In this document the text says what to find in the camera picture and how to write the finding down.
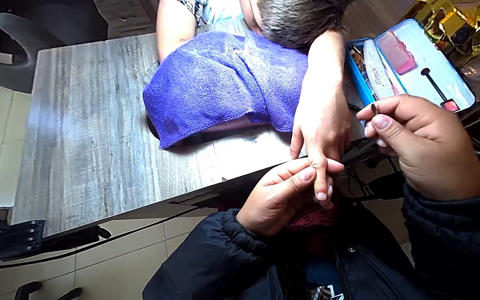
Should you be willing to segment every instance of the black jacket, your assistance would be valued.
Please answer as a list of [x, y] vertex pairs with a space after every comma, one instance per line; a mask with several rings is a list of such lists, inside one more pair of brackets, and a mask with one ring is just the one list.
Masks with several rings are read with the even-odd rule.
[[[404, 192], [416, 268], [367, 208], [340, 202], [334, 253], [345, 299], [480, 299], [480, 197], [437, 202], [408, 185]], [[243, 228], [237, 212], [200, 222], [147, 284], [143, 299], [284, 299], [276, 270], [283, 248]]]

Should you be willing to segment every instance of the jacket zipper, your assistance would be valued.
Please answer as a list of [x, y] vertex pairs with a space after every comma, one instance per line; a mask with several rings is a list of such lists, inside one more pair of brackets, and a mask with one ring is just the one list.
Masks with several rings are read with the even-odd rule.
[[347, 290], [347, 285], [344, 282], [343, 267], [342, 267], [342, 264], [340, 263], [340, 260], [338, 259], [337, 247], [334, 246], [333, 250], [334, 250], [334, 259], [337, 262], [338, 277], [340, 278], [340, 285], [342, 286], [343, 298], [344, 300], [351, 300], [351, 297], [349, 296], [349, 291]]

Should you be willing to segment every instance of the purple towel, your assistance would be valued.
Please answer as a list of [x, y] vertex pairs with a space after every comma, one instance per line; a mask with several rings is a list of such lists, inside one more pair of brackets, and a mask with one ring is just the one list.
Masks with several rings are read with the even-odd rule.
[[290, 132], [306, 70], [307, 56], [256, 33], [212, 31], [166, 57], [143, 101], [161, 148], [243, 116]]

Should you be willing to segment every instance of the gray hair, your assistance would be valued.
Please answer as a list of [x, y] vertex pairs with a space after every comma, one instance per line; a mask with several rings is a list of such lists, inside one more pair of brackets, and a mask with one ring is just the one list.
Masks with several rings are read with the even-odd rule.
[[258, 0], [262, 34], [283, 47], [308, 53], [313, 41], [340, 30], [350, 0]]

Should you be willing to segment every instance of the wooden table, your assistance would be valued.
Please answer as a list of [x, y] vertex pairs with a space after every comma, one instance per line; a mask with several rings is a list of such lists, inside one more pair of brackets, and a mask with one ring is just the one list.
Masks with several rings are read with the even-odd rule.
[[[411, 2], [356, 0], [344, 17], [349, 37], [382, 33]], [[220, 27], [207, 30], [243, 30]], [[161, 150], [142, 100], [157, 66], [155, 34], [39, 52], [13, 224], [45, 219], [44, 236], [58, 236], [151, 204], [205, 196], [290, 159], [290, 134], [267, 127]], [[360, 104], [349, 83], [346, 96]], [[357, 120], [352, 128], [355, 139], [363, 136]]]

